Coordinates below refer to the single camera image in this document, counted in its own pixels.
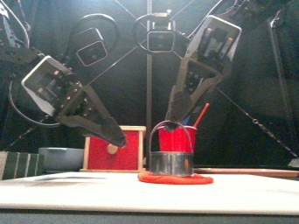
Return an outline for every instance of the black background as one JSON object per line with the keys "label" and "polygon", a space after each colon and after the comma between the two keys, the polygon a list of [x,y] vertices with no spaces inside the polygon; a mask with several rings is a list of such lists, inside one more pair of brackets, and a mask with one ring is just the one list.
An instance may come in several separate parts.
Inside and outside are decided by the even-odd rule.
{"label": "black background", "polygon": [[[146,126],[147,53],[141,47],[137,47],[134,42],[133,25],[137,18],[147,14],[149,2],[146,0],[23,1],[26,20],[33,26],[31,46],[54,58],[59,58],[66,51],[71,28],[83,16],[91,13],[103,13],[117,20],[122,36],[115,51],[94,66],[77,65],[74,69],[82,83],[90,84],[97,90],[99,98],[121,125]],[[217,0],[155,0],[153,1],[153,12],[166,12],[171,9],[173,15],[175,15],[177,29],[189,35],[217,2]],[[17,1],[7,1],[7,4],[13,6],[17,15],[21,15]],[[297,135],[299,119],[297,100],[299,95],[298,7],[299,1],[294,1],[286,13],[285,25],[278,30],[285,81],[290,97],[288,107],[292,109],[293,120],[286,116],[268,21],[242,36],[233,74],[219,84],[219,89],[268,126],[297,153],[299,153]],[[21,29],[14,21],[13,23],[18,37],[22,39]],[[105,21],[87,25],[99,28],[107,44],[111,44],[111,39],[114,39],[111,25]],[[175,52],[153,57],[153,126],[165,120],[170,92],[177,81],[181,63],[178,55],[183,56],[179,47],[175,48]],[[14,112],[9,104],[9,74],[10,71],[2,66],[2,149],[6,149],[34,126]],[[25,91],[17,88],[14,94],[18,96],[17,104],[21,110],[35,119],[43,117]],[[288,165],[293,155],[264,133],[218,90],[205,96],[199,105],[203,105],[205,102],[210,102],[211,106],[198,130],[195,164],[217,166]],[[294,125],[294,131],[290,131],[290,123]],[[65,126],[57,129],[39,127],[11,147],[10,151],[37,152],[41,147],[85,148],[85,137]]]}

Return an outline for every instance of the gray container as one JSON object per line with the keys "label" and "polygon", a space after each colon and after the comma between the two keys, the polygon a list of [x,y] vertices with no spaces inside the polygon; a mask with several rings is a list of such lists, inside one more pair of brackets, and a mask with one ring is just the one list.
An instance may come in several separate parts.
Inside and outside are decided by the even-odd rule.
{"label": "gray container", "polygon": [[39,149],[39,154],[45,155],[46,172],[77,172],[83,167],[83,149],[47,147]]}

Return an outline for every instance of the silver pot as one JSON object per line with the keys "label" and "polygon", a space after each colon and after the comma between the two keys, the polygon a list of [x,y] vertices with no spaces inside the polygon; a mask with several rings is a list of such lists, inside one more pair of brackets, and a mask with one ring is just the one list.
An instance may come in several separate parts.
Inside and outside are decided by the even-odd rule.
{"label": "silver pot", "polygon": [[154,151],[151,153],[150,167],[153,174],[189,177],[194,174],[193,153]]}
{"label": "silver pot", "polygon": [[45,155],[46,172],[77,172],[83,167],[83,149],[47,147],[39,149],[39,154]]}

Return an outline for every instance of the black cable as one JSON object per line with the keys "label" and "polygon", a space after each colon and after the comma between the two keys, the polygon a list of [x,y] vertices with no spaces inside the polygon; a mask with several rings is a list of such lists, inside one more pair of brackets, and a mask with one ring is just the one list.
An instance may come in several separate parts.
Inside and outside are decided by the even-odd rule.
{"label": "black cable", "polygon": [[117,47],[118,42],[119,42],[119,36],[121,36],[121,34],[119,34],[118,23],[117,23],[115,19],[114,19],[111,16],[106,15],[106,14],[90,14],[90,15],[85,16],[85,17],[77,22],[77,24],[73,26],[71,33],[70,33],[70,43],[69,43],[67,50],[66,50],[66,52],[65,52],[65,54],[63,54],[63,60],[66,60],[66,59],[69,58],[69,56],[70,56],[70,53],[71,53],[71,43],[73,43],[73,36],[77,34],[78,29],[79,29],[87,22],[90,22],[90,21],[93,21],[93,20],[97,20],[97,19],[106,20],[106,21],[109,21],[109,22],[113,24],[114,29],[115,29],[115,33],[117,33],[117,37],[115,37],[115,40],[114,40],[114,42],[113,42],[113,45],[111,45],[111,47],[107,49],[107,51],[111,52],[111,51],[114,50],[114,48]]}
{"label": "black cable", "polygon": [[45,128],[58,128],[62,124],[58,123],[43,123],[43,122],[37,122],[33,118],[30,118],[17,107],[15,105],[15,101],[14,101],[14,80],[11,80],[10,82],[10,88],[9,88],[9,100],[10,103],[13,105],[13,108],[15,110],[15,112],[25,118],[26,121],[29,121],[30,123],[34,123]]}

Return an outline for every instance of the table surface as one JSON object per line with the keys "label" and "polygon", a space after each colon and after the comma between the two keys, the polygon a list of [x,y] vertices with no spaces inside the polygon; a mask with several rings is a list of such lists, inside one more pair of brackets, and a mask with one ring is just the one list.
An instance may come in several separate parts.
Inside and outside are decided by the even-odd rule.
{"label": "table surface", "polygon": [[159,185],[137,173],[66,172],[0,181],[0,208],[182,214],[299,215],[299,181],[203,175],[210,185]]}

